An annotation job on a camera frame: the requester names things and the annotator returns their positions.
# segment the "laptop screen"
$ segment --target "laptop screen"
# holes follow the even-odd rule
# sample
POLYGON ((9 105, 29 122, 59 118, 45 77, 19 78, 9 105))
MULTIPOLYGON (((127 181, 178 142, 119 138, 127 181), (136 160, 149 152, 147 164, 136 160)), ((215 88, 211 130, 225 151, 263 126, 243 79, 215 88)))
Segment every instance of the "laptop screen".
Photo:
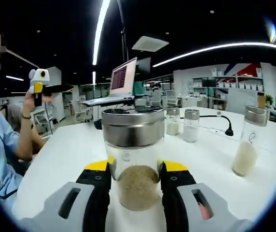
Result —
POLYGON ((112 71, 111 95, 132 95, 137 58, 134 58, 112 71))

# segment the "metal lid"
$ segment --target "metal lid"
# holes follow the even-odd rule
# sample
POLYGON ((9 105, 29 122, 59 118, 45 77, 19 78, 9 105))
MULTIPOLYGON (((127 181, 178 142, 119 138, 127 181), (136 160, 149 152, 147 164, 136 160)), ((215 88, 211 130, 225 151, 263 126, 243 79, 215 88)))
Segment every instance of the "metal lid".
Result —
POLYGON ((157 107, 108 109, 102 112, 104 139, 121 147, 149 146, 164 137, 164 119, 157 107))
POLYGON ((265 127, 268 121, 268 111, 266 109, 247 105, 245 107, 245 121, 265 127))
POLYGON ((192 120, 197 120, 199 119, 199 110, 194 110, 194 109, 187 109, 185 110, 185 119, 192 119, 192 120))
POLYGON ((168 107, 167 108, 167 115, 177 116, 179 114, 180 114, 180 109, 179 108, 174 108, 174 107, 168 107))

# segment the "bracelet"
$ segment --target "bracelet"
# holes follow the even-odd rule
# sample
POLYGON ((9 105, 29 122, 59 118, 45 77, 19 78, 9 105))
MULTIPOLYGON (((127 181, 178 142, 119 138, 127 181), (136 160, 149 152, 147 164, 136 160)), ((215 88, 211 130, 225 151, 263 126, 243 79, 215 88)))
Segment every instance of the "bracelet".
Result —
POLYGON ((31 119, 31 116, 30 117, 25 117, 25 116, 23 116, 23 113, 21 113, 21 117, 24 118, 24 119, 31 119))

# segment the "ceiling vent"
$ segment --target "ceiling vent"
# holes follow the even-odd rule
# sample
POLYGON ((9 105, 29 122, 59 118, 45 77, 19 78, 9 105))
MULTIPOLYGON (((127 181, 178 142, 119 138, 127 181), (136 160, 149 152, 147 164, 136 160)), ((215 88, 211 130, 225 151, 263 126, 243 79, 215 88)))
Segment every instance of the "ceiling vent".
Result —
POLYGON ((156 38, 141 36, 141 38, 135 43, 132 47, 133 50, 147 51, 147 52, 156 52, 162 47, 165 47, 169 43, 163 40, 156 38))

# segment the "shelf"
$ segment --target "shelf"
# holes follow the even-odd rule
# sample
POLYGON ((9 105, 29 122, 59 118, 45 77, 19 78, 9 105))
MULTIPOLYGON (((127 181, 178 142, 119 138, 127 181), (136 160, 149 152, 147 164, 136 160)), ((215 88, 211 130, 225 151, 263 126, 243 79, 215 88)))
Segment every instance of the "shelf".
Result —
POLYGON ((234 88, 234 87, 229 87, 229 88, 221 88, 221 87, 194 87, 194 88, 217 88, 217 89, 231 89, 231 88, 234 88))
POLYGON ((221 87, 194 87, 194 88, 221 88, 221 87))
POLYGON ((248 78, 248 79, 262 80, 262 77, 257 77, 257 76, 238 76, 238 78, 248 78))
POLYGON ((213 99, 213 100, 218 100, 218 101, 224 101, 224 102, 227 101, 226 99, 221 99, 221 98, 211 98, 211 99, 213 99))
POLYGON ((257 76, 209 76, 209 77, 192 77, 192 79, 203 79, 203 78, 248 78, 262 80, 262 77, 257 76))

